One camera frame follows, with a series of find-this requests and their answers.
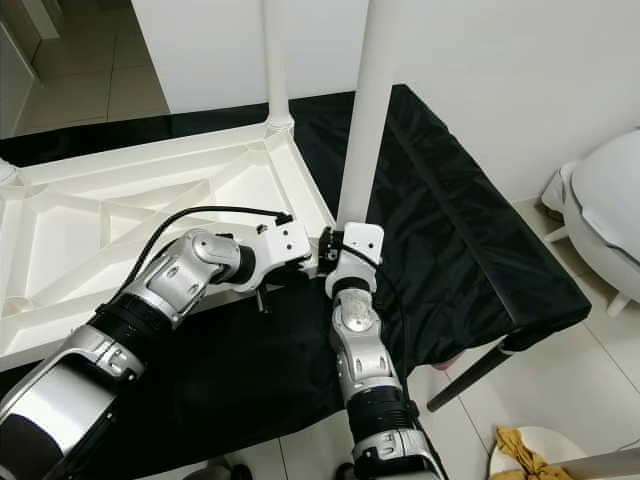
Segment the black-legged table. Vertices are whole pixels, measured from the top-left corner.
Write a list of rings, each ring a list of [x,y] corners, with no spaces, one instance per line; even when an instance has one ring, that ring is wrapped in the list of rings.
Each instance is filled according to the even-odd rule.
[[[506,339],[498,340],[475,364],[467,367],[467,369],[462,372],[460,378],[454,379],[442,392],[435,394],[435,396],[426,403],[426,410],[436,412],[445,406],[445,404],[451,403],[454,398],[460,397],[463,392],[466,392],[468,388],[475,385],[477,381],[484,379],[489,372],[498,369],[513,353],[515,353],[513,349],[507,348]]]

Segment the white plastic children table top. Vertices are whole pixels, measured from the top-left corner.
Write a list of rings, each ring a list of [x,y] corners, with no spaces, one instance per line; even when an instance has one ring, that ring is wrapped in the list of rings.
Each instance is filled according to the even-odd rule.
[[[0,366],[38,362],[109,300],[170,215],[238,241],[288,212],[316,241],[335,220],[289,131],[243,125],[18,168],[0,186]]]

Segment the mustard yellow cloth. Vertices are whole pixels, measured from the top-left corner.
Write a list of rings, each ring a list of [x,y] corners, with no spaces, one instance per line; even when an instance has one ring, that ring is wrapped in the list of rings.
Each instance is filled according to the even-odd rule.
[[[563,467],[550,465],[539,453],[527,448],[517,428],[495,429],[495,448],[515,460],[518,467],[490,474],[488,480],[575,480]]]

